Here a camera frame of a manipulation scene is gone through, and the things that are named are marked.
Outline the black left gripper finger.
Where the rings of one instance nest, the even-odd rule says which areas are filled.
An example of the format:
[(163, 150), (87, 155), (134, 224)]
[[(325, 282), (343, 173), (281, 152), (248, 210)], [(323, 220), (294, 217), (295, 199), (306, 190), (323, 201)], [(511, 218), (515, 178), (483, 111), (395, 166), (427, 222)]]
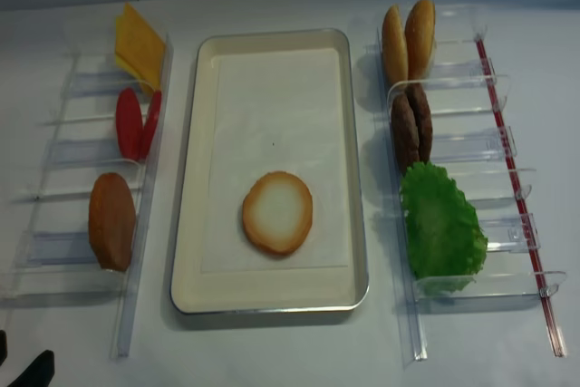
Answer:
[(41, 352), (9, 387), (47, 387), (55, 374), (54, 352)]

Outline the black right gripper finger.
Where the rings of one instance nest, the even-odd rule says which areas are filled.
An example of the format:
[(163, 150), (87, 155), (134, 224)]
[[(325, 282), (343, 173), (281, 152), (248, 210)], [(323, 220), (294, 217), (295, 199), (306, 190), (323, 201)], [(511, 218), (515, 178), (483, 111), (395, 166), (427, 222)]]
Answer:
[(7, 335), (4, 330), (0, 331), (0, 366), (4, 364), (7, 358)]

